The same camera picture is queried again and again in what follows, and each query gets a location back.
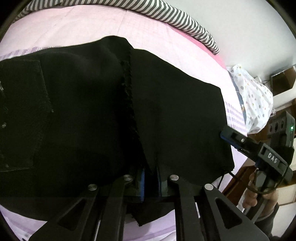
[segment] black cable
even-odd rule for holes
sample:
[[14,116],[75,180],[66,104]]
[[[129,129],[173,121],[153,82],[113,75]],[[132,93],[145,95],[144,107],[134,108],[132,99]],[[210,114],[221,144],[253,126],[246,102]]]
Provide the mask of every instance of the black cable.
[[218,184],[218,186],[217,186],[217,189],[219,190],[219,188],[220,188],[220,185],[221,185],[221,183],[222,183],[222,180],[223,180],[223,178],[224,178],[224,176],[225,176],[225,174],[221,177],[221,179],[220,179],[220,182],[219,182],[219,184]]
[[266,194],[270,194],[272,193],[274,190],[276,190],[278,188],[278,186],[282,183],[282,181],[285,178],[285,175],[287,174],[289,166],[286,168],[286,171],[281,179],[281,181],[270,191],[265,191],[265,192],[261,192],[256,190],[255,188],[249,186],[248,184],[246,184],[243,180],[241,180],[240,178],[238,178],[236,175],[234,175],[232,172],[228,172],[233,178],[235,178],[237,181],[240,181],[242,184],[244,184],[244,186],[246,186],[247,189],[249,189],[250,191],[252,191],[253,193],[257,193],[257,194],[261,194],[261,195],[266,195]]

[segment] patterned cloth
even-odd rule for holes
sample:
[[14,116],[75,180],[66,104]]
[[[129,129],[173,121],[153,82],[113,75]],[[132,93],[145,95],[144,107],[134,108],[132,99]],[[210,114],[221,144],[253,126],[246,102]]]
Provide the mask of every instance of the patterned cloth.
[[247,132],[248,134],[258,133],[269,120],[273,108],[273,95],[266,86],[258,83],[242,66],[237,64],[227,69],[233,76],[244,101]]
[[168,23],[203,43],[214,55],[219,53],[219,48],[213,36],[187,13],[171,6],[162,0],[32,0],[16,17],[22,17],[55,6],[75,6],[85,4],[101,4],[120,7],[136,11],[150,18]]
[[246,125],[241,111],[234,108],[230,103],[224,102],[228,126],[246,135]]
[[244,116],[244,123],[246,123],[246,121],[247,121],[247,114],[246,114],[246,109],[245,109],[245,107],[244,107],[244,101],[243,101],[243,99],[242,99],[241,94],[239,93],[239,88],[238,88],[237,85],[235,84],[235,82],[234,82],[234,80],[233,80],[233,77],[232,77],[231,73],[230,73],[230,72],[228,72],[228,73],[229,73],[229,76],[230,76],[231,81],[232,81],[232,83],[233,83],[233,86],[235,87],[235,91],[237,92],[237,97],[239,98],[239,104],[241,105],[241,108],[242,108],[242,114],[243,114],[243,116]]

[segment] human hand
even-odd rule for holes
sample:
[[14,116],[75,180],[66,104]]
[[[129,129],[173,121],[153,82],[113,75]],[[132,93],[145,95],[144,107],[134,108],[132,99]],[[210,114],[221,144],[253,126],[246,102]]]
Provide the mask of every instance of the human hand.
[[[251,185],[253,188],[255,187],[253,184],[255,178],[255,174],[252,173],[250,175],[250,183],[249,185]],[[246,190],[245,195],[244,195],[244,202],[242,204],[243,208],[250,208],[250,207],[254,207],[257,205],[257,193],[253,193],[252,191],[250,191],[249,189]],[[263,195],[263,198],[267,199],[268,202],[266,203],[260,217],[265,217],[268,216],[269,214],[271,214],[274,211],[274,207],[277,204],[277,201],[279,199],[279,194],[277,190],[274,190],[272,193],[269,194],[265,194]]]

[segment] polka dot fabric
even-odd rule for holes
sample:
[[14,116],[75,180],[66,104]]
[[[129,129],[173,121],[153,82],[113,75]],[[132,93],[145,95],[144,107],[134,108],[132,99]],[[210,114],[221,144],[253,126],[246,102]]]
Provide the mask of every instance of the polka dot fabric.
[[248,134],[261,131],[270,117],[273,108],[273,95],[263,84],[257,82],[240,65],[228,67],[242,96],[246,110],[246,129]]

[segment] white wall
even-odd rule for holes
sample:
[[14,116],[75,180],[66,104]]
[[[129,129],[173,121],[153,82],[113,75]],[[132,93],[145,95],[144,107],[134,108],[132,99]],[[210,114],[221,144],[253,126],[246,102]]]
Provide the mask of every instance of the white wall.
[[265,0],[165,0],[187,12],[216,40],[227,66],[242,64],[253,77],[296,64],[296,40]]
[[272,235],[281,237],[296,214],[296,203],[280,206],[274,218]]

